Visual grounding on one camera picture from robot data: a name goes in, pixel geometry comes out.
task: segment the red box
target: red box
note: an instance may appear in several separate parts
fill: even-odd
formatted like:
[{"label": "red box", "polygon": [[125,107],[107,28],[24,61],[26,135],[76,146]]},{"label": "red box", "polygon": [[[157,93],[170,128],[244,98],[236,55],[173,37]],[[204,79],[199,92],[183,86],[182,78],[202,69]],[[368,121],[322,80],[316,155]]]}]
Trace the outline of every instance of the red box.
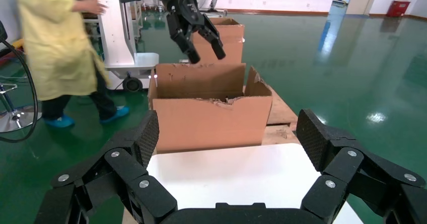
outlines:
[{"label": "red box", "polygon": [[409,6],[409,1],[396,1],[394,0],[388,9],[387,16],[400,17],[405,14]]}]

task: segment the green epoxy floor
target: green epoxy floor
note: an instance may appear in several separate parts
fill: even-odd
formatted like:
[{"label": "green epoxy floor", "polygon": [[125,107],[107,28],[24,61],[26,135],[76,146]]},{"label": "green epoxy floor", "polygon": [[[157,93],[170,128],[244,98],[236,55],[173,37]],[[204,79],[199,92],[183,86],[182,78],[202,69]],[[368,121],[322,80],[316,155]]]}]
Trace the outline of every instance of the green epoxy floor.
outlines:
[{"label": "green epoxy floor", "polygon": [[[255,66],[295,112],[311,108],[326,124],[347,129],[367,149],[427,179],[426,22],[339,15],[231,17],[246,25],[244,62]],[[175,63],[184,56],[160,19],[147,17],[138,50]],[[0,75],[19,76],[18,69],[10,64]],[[25,84],[11,96],[16,105],[31,102]],[[147,110],[146,94],[112,97],[130,106],[132,115],[101,126],[90,100],[74,97],[66,109],[77,122],[71,130],[39,122],[30,140],[0,142],[1,223],[32,223],[53,175],[97,152],[115,131],[138,124]],[[349,202],[365,223],[382,223],[359,199],[351,196]],[[91,223],[121,223],[122,211],[112,199]]]}]

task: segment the person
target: person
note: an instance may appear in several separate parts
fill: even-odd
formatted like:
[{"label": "person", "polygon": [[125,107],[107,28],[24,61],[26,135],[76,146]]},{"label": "person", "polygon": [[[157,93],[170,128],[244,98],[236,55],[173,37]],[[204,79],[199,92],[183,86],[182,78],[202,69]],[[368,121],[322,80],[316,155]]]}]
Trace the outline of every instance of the person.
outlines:
[{"label": "person", "polygon": [[85,32],[81,12],[102,14],[97,0],[17,0],[22,20],[24,49],[42,101],[42,118],[53,127],[74,121],[64,114],[71,96],[89,95],[101,123],[129,113],[108,97],[104,64]]}]

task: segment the open cardboard box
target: open cardboard box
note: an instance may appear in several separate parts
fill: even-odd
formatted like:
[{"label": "open cardboard box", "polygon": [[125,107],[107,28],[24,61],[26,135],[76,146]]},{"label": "open cardboard box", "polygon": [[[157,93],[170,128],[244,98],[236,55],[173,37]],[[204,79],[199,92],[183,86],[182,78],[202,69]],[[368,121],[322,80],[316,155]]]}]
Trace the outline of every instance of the open cardboard box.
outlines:
[{"label": "open cardboard box", "polygon": [[159,118],[157,153],[261,145],[272,93],[246,64],[159,64],[149,106]]},{"label": "open cardboard box", "polygon": [[192,40],[196,48],[200,61],[198,64],[211,63],[234,63],[242,62],[243,42],[245,26],[236,22],[232,18],[210,18],[212,23],[220,33],[220,38],[223,43],[223,49],[226,53],[224,59],[217,59],[211,44],[209,44],[199,34],[193,34]]}]

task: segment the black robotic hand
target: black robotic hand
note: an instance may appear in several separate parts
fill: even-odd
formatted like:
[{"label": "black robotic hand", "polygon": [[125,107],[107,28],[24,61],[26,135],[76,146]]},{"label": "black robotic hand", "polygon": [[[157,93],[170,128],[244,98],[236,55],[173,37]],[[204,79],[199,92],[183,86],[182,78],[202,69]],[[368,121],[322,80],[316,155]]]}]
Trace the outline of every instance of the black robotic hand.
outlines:
[{"label": "black robotic hand", "polygon": [[200,13],[197,0],[162,0],[162,2],[169,12],[167,21],[171,39],[178,44],[191,63],[200,61],[200,56],[190,40],[191,34],[196,31],[212,45],[218,59],[226,57],[219,32],[209,18]]}]

